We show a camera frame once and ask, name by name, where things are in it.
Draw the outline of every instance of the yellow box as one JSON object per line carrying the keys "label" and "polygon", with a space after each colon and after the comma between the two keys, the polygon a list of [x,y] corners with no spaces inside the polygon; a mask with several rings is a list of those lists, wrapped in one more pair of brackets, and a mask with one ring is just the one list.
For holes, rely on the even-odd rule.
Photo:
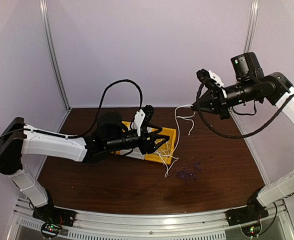
{"label": "yellow box", "polygon": [[[129,129],[130,122],[123,121],[123,123]],[[154,128],[150,128],[150,127],[148,128],[148,132],[152,132],[154,130],[155,130]],[[177,131],[172,128],[163,127],[162,131],[159,134],[169,136],[170,139],[165,144],[163,144],[161,147],[158,148],[158,152],[163,155],[169,155],[169,154],[173,155],[174,143],[176,141]],[[123,155],[129,151],[130,150],[121,150],[121,151],[117,151],[116,154]],[[161,160],[161,158],[158,154],[153,153],[153,154],[143,155],[143,154],[141,154],[139,148],[137,148],[137,147],[134,149],[134,152],[127,155],[127,157],[142,159],[142,160],[147,160],[147,161],[152,161],[152,162],[157,162],[157,163],[163,163],[163,161]],[[162,158],[166,164],[168,164],[168,165],[171,164],[171,159],[172,159],[171,156],[165,156]]]}

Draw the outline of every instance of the vertical metal post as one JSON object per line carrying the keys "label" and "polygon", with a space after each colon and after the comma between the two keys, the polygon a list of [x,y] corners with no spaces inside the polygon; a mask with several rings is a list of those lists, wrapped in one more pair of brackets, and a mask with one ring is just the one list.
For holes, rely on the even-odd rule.
{"label": "vertical metal post", "polygon": [[251,50],[253,38],[255,35],[257,21],[258,21],[258,13],[259,13],[259,0],[252,0],[251,2],[251,9],[249,15],[249,24],[248,24],[248,31],[246,37],[246,43],[244,52],[247,53]]}
{"label": "vertical metal post", "polygon": [[57,57],[56,57],[55,49],[53,46],[50,25],[49,25],[47,1],[46,0],[39,0],[39,3],[40,3],[40,12],[41,12],[41,17],[42,17],[42,21],[43,21],[43,27],[45,30],[45,36],[46,36],[46,40],[47,40],[49,57],[50,57],[53,73],[55,75],[55,79],[57,82],[58,90],[59,90],[64,108],[66,111],[69,111],[70,105],[69,105],[69,102],[67,99],[66,91],[63,87],[63,83],[61,80],[61,75],[60,75],[60,71],[59,71],[59,67],[58,67]]}

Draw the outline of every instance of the white arm segment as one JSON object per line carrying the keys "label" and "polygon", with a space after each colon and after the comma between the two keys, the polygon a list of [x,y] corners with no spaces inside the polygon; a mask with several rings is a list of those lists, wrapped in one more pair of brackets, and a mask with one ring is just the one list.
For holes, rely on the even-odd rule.
{"label": "white arm segment", "polygon": [[[40,130],[31,125],[27,125],[26,128]],[[86,143],[82,137],[68,139],[34,131],[24,131],[24,134],[27,138],[23,140],[21,154],[40,154],[82,162],[87,153]]]}
{"label": "white arm segment", "polygon": [[[294,87],[290,88],[290,93],[285,93],[279,99],[276,106],[280,108],[286,99],[292,94],[294,94]],[[294,98],[290,100],[282,112],[294,124]],[[286,176],[280,178],[277,182],[262,188],[258,193],[257,199],[259,203],[265,207],[277,200],[288,197],[291,194],[294,194],[294,170]]]}
{"label": "white arm segment", "polygon": [[24,164],[22,170],[18,170],[15,174],[8,175],[8,177],[30,199],[36,208],[47,204],[48,196],[46,190],[38,183]]}

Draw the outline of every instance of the white string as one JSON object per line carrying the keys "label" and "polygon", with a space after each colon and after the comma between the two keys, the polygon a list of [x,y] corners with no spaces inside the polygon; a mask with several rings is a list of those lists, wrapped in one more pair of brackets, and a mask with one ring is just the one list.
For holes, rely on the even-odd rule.
{"label": "white string", "polygon": [[[175,109],[175,121],[176,121],[176,124],[177,124],[178,136],[177,136],[176,146],[174,147],[174,149],[172,150],[172,152],[169,153],[170,147],[168,146],[168,143],[166,143],[167,144],[166,145],[166,150],[157,150],[157,151],[154,152],[155,154],[157,154],[160,157],[163,165],[166,166],[167,171],[166,171],[165,176],[164,176],[165,178],[169,175],[169,170],[172,168],[173,164],[179,159],[178,157],[174,157],[173,156],[173,152],[176,150],[176,148],[178,146],[178,143],[179,143],[179,140],[180,140],[180,127],[179,127],[179,123],[178,123],[178,120],[177,119],[183,119],[183,120],[187,120],[187,121],[191,121],[192,122],[192,127],[190,128],[188,135],[190,135],[192,129],[195,126],[195,123],[194,123],[194,121],[191,118],[193,118],[195,116],[196,112],[194,112],[193,115],[191,115],[191,116],[177,116],[177,110],[180,109],[180,108],[191,107],[191,106],[192,106],[191,104],[187,104],[187,105],[183,105],[183,106],[178,106]],[[170,158],[170,157],[172,159],[175,159],[175,160],[171,163],[170,167],[168,167],[168,165],[166,163],[166,160],[167,160],[167,158]]]}

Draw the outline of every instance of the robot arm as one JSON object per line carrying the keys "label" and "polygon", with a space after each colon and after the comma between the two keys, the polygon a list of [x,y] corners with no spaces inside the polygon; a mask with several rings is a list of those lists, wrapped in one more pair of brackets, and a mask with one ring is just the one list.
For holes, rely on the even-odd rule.
{"label": "robot arm", "polygon": [[[264,76],[253,52],[231,59],[236,72],[237,84],[225,87],[214,72],[204,69],[197,72],[207,91],[193,104],[192,110],[217,114],[230,118],[230,108],[249,101],[263,103],[266,98],[294,124],[294,87],[280,72]],[[227,211],[229,225],[255,221],[258,216],[267,217],[265,207],[294,194],[294,170],[271,185],[258,189],[248,200],[247,207]]]}
{"label": "robot arm", "polygon": [[[0,173],[29,198],[35,218],[72,226],[75,212],[54,207],[50,193],[21,162],[21,156],[40,154],[91,164],[118,150],[139,148],[142,154],[151,154],[169,140],[169,136],[158,134],[161,127],[149,124],[153,113],[150,105],[140,109],[134,118],[135,129],[128,130],[119,113],[108,112],[98,118],[92,135],[78,138],[35,128],[16,117],[0,138]],[[148,132],[148,127],[156,130]]]}

